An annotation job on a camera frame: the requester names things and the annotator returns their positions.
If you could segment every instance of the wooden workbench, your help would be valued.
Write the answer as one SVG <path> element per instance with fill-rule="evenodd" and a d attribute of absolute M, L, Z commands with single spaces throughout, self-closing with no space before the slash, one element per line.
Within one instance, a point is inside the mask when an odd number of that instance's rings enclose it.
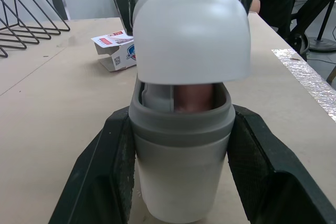
<path fill-rule="evenodd" d="M 258 15 L 249 20 L 251 76 L 225 84 L 232 101 L 264 118 L 336 206 L 335 121 L 271 51 L 289 46 Z M 69 25 L 69 33 L 0 59 L 1 224 L 46 224 L 77 157 L 130 104 L 137 68 L 109 73 L 90 40 L 121 29 L 119 19 Z M 148 213 L 137 173 L 135 182 L 129 224 L 162 223 Z M 227 162 L 214 208 L 198 223 L 249 223 Z"/>

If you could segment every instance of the black metal leg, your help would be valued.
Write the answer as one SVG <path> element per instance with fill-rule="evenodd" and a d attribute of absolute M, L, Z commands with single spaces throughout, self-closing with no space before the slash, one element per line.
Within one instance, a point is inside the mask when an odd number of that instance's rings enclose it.
<path fill-rule="evenodd" d="M 324 17 L 320 32 L 316 37 L 309 38 L 310 47 L 309 50 L 312 52 L 336 52 L 336 41 L 322 38 L 324 29 L 326 28 L 330 13 L 334 6 L 335 0 L 332 0 L 328 6 L 326 15 Z"/>

